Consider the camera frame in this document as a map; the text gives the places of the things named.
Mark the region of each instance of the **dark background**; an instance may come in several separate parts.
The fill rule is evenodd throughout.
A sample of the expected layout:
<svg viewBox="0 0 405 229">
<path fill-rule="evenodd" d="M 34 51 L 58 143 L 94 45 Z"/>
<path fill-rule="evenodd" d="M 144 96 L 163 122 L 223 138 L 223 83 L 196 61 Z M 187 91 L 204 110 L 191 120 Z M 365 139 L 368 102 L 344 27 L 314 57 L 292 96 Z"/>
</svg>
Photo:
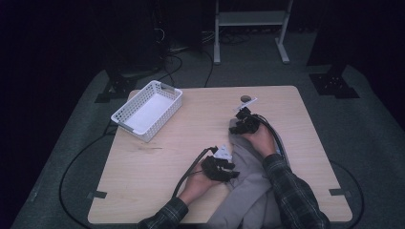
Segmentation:
<svg viewBox="0 0 405 229">
<path fill-rule="evenodd" d="M 224 10 L 280 6 L 221 4 Z M 404 127 L 404 10 L 400 1 L 296 0 L 288 29 L 319 29 L 309 65 L 354 66 Z M 212 30 L 213 19 L 214 1 L 0 1 L 0 228 L 12 224 L 97 73 L 106 66 L 113 72 L 159 68 L 164 44 L 156 44 L 154 27 L 198 48 L 200 31 Z"/>
</svg>

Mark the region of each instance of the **left hand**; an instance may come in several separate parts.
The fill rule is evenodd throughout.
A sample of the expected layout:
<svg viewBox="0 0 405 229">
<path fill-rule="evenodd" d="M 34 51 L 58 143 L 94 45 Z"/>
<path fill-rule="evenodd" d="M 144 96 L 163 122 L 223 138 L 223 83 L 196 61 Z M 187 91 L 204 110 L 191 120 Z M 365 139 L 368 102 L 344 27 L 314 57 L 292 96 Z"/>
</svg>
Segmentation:
<svg viewBox="0 0 405 229">
<path fill-rule="evenodd" d="M 188 176 L 184 190 L 179 198 L 188 206 L 197 198 L 201 197 L 211 187 L 220 184 L 220 181 L 211 180 L 203 173 L 201 162 L 199 162 Z"/>
</svg>

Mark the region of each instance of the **hand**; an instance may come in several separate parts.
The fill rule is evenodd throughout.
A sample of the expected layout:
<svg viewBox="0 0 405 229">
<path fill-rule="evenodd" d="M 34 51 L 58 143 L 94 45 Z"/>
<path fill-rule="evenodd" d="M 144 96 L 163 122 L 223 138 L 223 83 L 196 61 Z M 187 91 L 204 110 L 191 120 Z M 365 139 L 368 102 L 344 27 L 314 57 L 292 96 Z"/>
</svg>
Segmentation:
<svg viewBox="0 0 405 229">
<path fill-rule="evenodd" d="M 194 167 L 190 176 L 188 176 L 184 190 L 179 195 L 179 198 L 188 206 L 217 184 L 220 184 L 220 182 L 209 179 L 203 173 L 203 168 L 200 162 Z"/>
<path fill-rule="evenodd" d="M 260 123 L 259 129 L 254 134 L 243 134 L 242 137 L 250 141 L 253 148 L 263 157 L 276 153 L 274 136 L 263 123 Z"/>
</svg>

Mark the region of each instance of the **gray carpet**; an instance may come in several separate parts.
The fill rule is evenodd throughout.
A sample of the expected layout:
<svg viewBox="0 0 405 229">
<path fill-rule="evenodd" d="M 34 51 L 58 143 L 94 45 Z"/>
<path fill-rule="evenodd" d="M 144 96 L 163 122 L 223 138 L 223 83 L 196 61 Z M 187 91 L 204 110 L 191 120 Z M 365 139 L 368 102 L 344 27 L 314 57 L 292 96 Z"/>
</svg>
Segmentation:
<svg viewBox="0 0 405 229">
<path fill-rule="evenodd" d="M 291 63 L 284 65 L 274 44 L 275 34 L 252 34 L 238 46 L 221 46 L 222 64 L 214 66 L 207 87 L 293 85 L 298 88 L 329 159 L 349 170 L 364 194 L 364 214 L 356 228 L 405 228 L 405 134 L 375 96 L 364 75 L 352 67 L 343 74 L 360 98 L 336 99 L 319 95 L 309 73 L 322 73 L 328 66 L 306 67 L 316 33 L 289 32 L 285 46 Z M 204 49 L 212 55 L 212 45 Z M 205 52 L 181 52 L 181 68 L 172 74 L 177 88 L 203 87 L 211 70 Z M 168 57 L 167 71 L 174 71 L 179 59 Z M 137 89 L 165 71 L 142 78 Z M 58 195 L 64 172 L 62 198 L 73 218 L 91 228 L 132 228 L 133 225 L 91 225 L 87 221 L 113 135 L 103 136 L 110 115 L 125 99 L 95 103 L 108 81 L 105 72 L 94 80 L 76 105 L 56 143 L 26 204 L 12 228 L 82 228 L 63 210 Z M 162 82 L 172 84 L 169 77 Z M 107 132 L 114 131 L 111 126 Z M 340 166 L 332 168 L 343 189 L 350 192 L 348 202 L 353 221 L 334 223 L 332 228 L 347 228 L 360 215 L 361 196 L 352 178 Z"/>
</svg>

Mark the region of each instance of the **right hand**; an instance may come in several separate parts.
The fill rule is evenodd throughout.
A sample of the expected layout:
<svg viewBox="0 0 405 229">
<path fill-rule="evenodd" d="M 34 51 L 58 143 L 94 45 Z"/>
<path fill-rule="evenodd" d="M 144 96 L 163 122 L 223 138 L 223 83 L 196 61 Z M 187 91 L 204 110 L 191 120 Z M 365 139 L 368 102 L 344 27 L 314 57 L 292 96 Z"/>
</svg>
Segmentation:
<svg viewBox="0 0 405 229">
<path fill-rule="evenodd" d="M 274 136 L 263 123 L 260 123 L 259 129 L 254 134 L 243 134 L 242 137 L 250 141 L 253 148 L 263 157 L 276 153 Z"/>
</svg>

